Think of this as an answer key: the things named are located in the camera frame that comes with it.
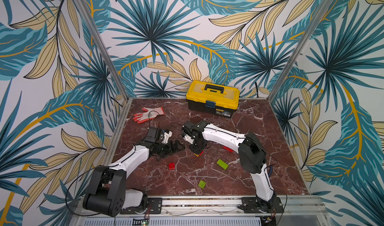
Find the yellow black toolbox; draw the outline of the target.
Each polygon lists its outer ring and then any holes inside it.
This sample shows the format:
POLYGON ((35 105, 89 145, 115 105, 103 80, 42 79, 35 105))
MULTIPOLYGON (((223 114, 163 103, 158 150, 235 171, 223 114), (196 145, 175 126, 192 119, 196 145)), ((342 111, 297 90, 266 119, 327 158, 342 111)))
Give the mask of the yellow black toolbox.
POLYGON ((193 81, 186 94, 190 110, 225 118, 237 111, 239 99, 239 89, 203 81, 193 81))

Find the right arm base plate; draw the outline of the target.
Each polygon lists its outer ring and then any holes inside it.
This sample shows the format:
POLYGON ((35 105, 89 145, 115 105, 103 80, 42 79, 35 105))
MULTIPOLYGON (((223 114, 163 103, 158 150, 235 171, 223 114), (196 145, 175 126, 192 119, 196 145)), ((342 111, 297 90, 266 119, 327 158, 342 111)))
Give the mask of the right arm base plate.
POLYGON ((245 214, 275 214, 283 213, 284 205, 279 197, 264 201, 258 197, 243 197, 238 209, 245 214))

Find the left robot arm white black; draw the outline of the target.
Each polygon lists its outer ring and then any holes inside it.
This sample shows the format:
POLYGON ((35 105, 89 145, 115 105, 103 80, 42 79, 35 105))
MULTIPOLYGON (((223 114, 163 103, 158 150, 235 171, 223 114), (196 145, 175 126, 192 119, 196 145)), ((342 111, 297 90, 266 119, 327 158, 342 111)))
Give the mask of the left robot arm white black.
POLYGON ((183 151, 185 146, 180 141, 170 140, 172 134, 170 130, 150 127, 147 135, 122 158, 95 168, 83 199, 83 208, 110 217, 122 211, 148 212, 148 196, 139 190, 127 190, 127 178, 150 157, 162 159, 183 151))

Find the long green lego brick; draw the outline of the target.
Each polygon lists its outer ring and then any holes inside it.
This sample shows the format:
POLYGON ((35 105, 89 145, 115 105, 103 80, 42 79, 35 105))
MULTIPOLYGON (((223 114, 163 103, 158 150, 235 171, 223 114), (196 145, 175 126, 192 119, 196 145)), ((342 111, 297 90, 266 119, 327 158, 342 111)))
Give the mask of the long green lego brick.
POLYGON ((227 168, 229 167, 229 165, 227 163, 225 163, 223 160, 221 159, 218 159, 217 161, 217 165, 220 166, 222 169, 224 170, 227 170, 227 168))

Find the aluminium front frame rail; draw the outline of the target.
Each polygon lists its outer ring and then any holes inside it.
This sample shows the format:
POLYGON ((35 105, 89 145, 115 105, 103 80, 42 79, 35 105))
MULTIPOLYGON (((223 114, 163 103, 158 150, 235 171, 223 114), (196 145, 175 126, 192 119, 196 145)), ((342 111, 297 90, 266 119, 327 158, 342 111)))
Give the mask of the aluminium front frame rail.
POLYGON ((246 214, 239 209, 243 196, 162 196, 162 202, 144 215, 94 216, 76 209, 71 226, 262 226, 267 218, 276 226, 331 226, 331 217, 319 196, 281 195, 282 213, 246 214))

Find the green square lego brick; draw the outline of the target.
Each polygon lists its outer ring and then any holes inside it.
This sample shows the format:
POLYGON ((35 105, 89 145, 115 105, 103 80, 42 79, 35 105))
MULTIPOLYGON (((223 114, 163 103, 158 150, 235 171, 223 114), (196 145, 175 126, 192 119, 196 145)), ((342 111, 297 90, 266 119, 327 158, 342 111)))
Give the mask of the green square lego brick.
POLYGON ((206 186, 206 182, 203 181, 203 180, 200 180, 199 183, 198 183, 198 186, 199 186, 199 188, 204 189, 205 186, 206 186))

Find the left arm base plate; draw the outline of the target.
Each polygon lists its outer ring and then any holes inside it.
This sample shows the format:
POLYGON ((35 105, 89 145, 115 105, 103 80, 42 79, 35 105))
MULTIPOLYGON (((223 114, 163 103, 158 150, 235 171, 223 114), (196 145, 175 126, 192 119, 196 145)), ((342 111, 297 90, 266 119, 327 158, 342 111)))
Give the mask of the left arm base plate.
POLYGON ((136 207, 123 208, 120 211, 121 215, 144 215, 149 213, 150 215, 160 215, 163 205, 162 198, 145 198, 141 204, 136 207))

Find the small red lego brick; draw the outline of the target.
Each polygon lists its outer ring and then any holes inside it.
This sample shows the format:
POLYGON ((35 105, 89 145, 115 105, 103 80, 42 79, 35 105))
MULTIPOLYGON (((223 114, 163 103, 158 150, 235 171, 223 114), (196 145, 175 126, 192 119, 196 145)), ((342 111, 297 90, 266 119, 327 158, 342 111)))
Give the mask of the small red lego brick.
POLYGON ((169 170, 174 170, 176 168, 175 163, 169 163, 169 170))

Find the red white work glove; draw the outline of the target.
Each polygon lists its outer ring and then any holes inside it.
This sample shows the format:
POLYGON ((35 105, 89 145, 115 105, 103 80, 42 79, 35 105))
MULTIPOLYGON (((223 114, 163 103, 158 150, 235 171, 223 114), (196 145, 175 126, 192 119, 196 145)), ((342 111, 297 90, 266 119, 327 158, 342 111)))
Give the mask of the red white work glove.
POLYGON ((144 123, 146 121, 149 121, 151 119, 156 118, 157 116, 164 115, 164 109, 163 107, 158 108, 142 108, 142 112, 138 114, 134 114, 134 121, 138 124, 144 123))

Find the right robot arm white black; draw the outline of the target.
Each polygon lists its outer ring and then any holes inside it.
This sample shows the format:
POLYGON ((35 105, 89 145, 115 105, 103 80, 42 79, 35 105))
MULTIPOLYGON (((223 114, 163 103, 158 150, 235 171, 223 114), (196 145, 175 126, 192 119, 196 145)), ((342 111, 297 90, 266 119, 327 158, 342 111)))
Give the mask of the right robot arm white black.
POLYGON ((182 126, 182 136, 195 154, 200 154, 208 142, 223 145, 238 153, 242 168, 251 174, 256 188, 256 208, 262 213, 273 209, 277 199, 267 172, 267 152, 254 133, 240 134, 215 126, 206 121, 182 126))

